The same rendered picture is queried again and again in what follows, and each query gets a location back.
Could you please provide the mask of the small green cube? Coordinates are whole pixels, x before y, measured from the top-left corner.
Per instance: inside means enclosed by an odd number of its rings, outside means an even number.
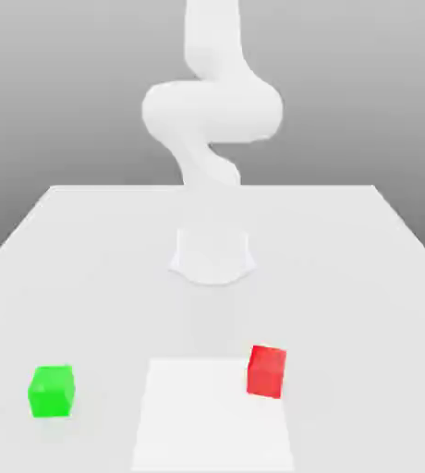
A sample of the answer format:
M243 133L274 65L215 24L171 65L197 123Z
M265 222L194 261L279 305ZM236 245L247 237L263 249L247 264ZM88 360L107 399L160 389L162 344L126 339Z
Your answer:
M30 412L35 418L69 417L76 386L70 365L39 366L28 388Z

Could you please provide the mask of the small red cube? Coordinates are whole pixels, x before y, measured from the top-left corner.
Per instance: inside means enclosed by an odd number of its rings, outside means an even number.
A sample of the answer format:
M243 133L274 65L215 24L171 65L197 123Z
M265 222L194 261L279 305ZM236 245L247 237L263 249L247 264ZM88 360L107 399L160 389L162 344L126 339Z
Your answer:
M283 349L253 346L247 368L247 392L280 399L285 377L285 361L286 351Z

